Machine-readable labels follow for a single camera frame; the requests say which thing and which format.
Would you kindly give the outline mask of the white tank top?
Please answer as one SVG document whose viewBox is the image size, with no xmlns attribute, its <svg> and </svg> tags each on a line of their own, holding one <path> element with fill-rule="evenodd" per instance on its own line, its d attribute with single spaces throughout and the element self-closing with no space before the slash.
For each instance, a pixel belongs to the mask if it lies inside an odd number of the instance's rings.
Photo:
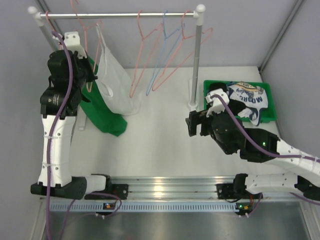
<svg viewBox="0 0 320 240">
<path fill-rule="evenodd" d="M 129 116 L 140 110 L 140 103 L 130 97 L 131 78 L 107 47 L 102 30 L 96 25 L 101 48 L 96 84 L 106 106 L 115 114 Z"/>
</svg>

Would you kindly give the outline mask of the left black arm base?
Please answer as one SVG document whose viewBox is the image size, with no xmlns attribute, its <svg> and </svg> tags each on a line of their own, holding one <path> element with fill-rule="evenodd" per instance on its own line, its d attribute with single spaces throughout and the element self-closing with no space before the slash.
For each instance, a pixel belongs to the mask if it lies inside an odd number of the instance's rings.
<svg viewBox="0 0 320 240">
<path fill-rule="evenodd" d="M 85 200 L 114 200 L 115 198 L 111 196 L 104 196 L 104 194 L 111 194 L 119 197 L 121 200 L 126 200 L 129 193 L 129 185 L 128 184 L 112 184 L 110 190 L 99 191 L 98 195 L 87 194 L 85 195 Z"/>
</svg>

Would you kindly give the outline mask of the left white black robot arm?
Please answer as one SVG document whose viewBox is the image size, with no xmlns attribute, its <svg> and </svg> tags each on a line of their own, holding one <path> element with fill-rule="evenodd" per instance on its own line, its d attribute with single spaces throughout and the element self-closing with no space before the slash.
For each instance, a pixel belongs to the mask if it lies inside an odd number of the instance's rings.
<svg viewBox="0 0 320 240">
<path fill-rule="evenodd" d="M 97 193 L 107 199 L 113 194 L 109 175 L 72 176 L 70 151 L 74 125 L 81 101 L 88 99 L 82 90 L 97 79 L 90 62 L 78 50 L 57 50 L 47 62 L 49 86 L 40 97 L 43 125 L 43 158 L 41 172 L 30 187 L 34 195 L 81 200 Z"/>
</svg>

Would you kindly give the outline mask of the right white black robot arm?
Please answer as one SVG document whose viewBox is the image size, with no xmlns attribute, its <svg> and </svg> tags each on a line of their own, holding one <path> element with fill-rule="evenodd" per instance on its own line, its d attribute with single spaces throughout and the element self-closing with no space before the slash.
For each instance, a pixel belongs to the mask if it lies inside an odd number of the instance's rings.
<svg viewBox="0 0 320 240">
<path fill-rule="evenodd" d="M 220 199 L 244 199 L 263 193 L 290 193 L 308 200 L 320 199 L 320 159 L 286 143 L 265 129 L 245 128 L 228 113 L 191 111 L 185 119 L 190 137 L 200 127 L 200 135 L 210 136 L 226 155 L 239 154 L 249 163 L 274 165 L 279 174 L 238 173 L 231 184 L 219 184 Z"/>
</svg>

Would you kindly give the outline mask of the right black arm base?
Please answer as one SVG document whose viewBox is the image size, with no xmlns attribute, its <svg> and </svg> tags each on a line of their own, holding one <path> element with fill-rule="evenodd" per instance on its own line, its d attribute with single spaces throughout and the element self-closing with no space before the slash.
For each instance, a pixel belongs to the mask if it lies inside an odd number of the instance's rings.
<svg viewBox="0 0 320 240">
<path fill-rule="evenodd" d="M 216 185 L 217 197 L 229 203 L 236 203 L 240 200 L 255 200 L 259 194 L 248 192 L 244 186 L 235 186 L 233 183 L 220 183 Z"/>
</svg>

